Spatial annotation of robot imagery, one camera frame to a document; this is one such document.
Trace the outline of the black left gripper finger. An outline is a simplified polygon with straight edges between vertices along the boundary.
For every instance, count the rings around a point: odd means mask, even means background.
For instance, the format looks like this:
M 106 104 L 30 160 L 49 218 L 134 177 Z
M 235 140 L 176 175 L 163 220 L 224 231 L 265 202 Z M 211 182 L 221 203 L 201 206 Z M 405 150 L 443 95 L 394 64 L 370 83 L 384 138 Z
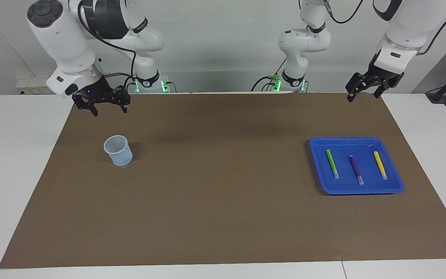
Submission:
M 379 86 L 374 92 L 374 97 L 379 98 L 386 90 L 389 90 L 390 88 L 395 88 L 399 84 L 400 80 L 401 76 L 395 76 L 390 79 L 380 78 Z
M 366 77 L 360 73 L 353 74 L 348 83 L 345 85 L 345 89 L 348 93 L 347 100 L 352 103 L 357 94 L 361 93 L 366 88 Z

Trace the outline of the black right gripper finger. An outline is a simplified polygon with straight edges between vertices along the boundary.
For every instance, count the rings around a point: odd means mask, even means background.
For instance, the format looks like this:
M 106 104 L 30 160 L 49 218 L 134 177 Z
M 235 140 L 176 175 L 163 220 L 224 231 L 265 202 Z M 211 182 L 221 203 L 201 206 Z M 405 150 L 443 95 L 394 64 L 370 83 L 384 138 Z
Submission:
M 122 108 L 123 113 L 127 113 L 127 106 L 130 104 L 130 95 L 125 86 L 115 88 L 115 104 Z
M 98 116 L 98 110 L 95 107 L 95 99 L 89 98 L 83 94 L 73 94 L 72 100 L 79 110 L 87 110 L 92 113 L 94 117 Z

